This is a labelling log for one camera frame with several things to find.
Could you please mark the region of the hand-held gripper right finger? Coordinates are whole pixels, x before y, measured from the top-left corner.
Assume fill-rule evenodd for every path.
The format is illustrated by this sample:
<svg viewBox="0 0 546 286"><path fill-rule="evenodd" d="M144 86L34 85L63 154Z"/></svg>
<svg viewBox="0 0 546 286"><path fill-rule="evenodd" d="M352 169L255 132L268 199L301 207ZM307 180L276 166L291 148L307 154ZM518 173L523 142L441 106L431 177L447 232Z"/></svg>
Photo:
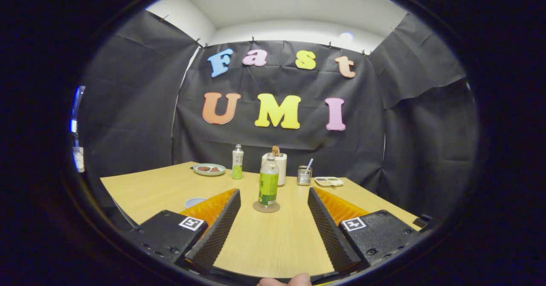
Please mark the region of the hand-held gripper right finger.
<svg viewBox="0 0 546 286"><path fill-rule="evenodd" d="M308 206L339 274L386 261L422 235L386 210L370 213L319 188L309 189Z"/></svg>

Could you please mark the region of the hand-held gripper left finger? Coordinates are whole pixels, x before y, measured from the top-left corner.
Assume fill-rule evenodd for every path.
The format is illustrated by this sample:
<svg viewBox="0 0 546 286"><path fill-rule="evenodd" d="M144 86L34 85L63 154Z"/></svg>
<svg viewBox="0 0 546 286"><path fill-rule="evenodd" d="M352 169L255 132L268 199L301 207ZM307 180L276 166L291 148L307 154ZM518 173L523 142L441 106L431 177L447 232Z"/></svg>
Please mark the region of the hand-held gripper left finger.
<svg viewBox="0 0 546 286"><path fill-rule="evenodd" d="M207 274L224 247L240 206L240 190L234 188L179 214L162 210L126 238L158 260Z"/></svg>

